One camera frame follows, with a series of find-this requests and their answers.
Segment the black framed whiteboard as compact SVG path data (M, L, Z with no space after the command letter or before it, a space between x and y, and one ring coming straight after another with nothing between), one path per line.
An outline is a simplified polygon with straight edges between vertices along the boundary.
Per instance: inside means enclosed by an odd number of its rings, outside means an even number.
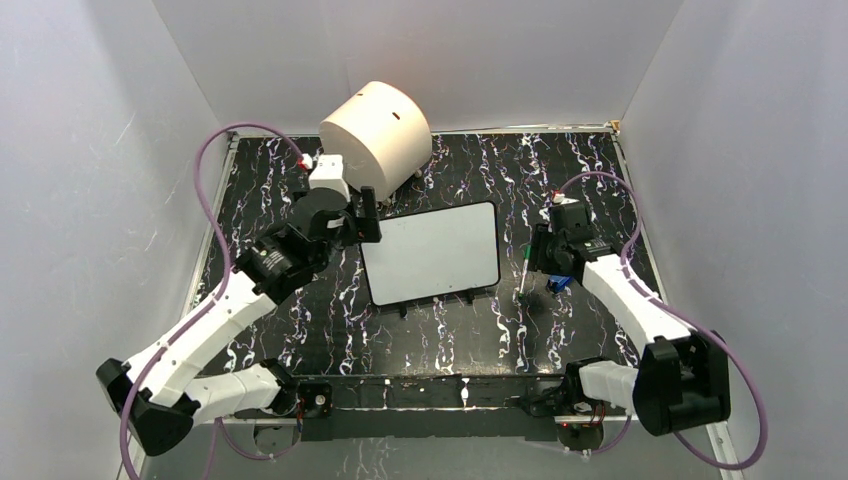
M378 226L381 240L360 245L376 306L488 288L501 279L491 201L400 215Z

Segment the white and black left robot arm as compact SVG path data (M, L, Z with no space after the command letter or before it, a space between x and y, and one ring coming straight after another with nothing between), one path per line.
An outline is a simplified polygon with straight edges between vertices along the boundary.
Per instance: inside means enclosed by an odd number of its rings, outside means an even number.
M275 359L201 376L237 335L324 271L336 251L381 239L375 190L354 198L326 187L300 193L287 216L226 265L220 284L154 344L106 360L96 377L121 427L149 456L178 445L198 424L245 410L291 416L298 380Z

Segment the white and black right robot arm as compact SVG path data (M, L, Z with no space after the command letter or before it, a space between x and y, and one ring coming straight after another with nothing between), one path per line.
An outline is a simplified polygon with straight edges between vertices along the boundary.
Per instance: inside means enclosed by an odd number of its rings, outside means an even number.
M727 355L718 345L656 305L656 295L626 273L616 249L597 238L588 207L556 196L549 220L535 226L525 263L547 275L546 288L558 294L578 284L613 315L640 353L628 367L604 357L566 365L557 388L526 405L546 402L554 414L567 408L590 413L600 404L636 415L661 436L721 422L731 413Z

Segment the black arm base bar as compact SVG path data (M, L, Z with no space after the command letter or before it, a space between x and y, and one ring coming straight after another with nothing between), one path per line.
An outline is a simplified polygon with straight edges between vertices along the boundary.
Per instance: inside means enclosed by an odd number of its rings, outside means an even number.
M297 376L286 415L248 410L262 426L303 423L303 438L517 437L594 449L604 439L604 408L580 400L563 376Z

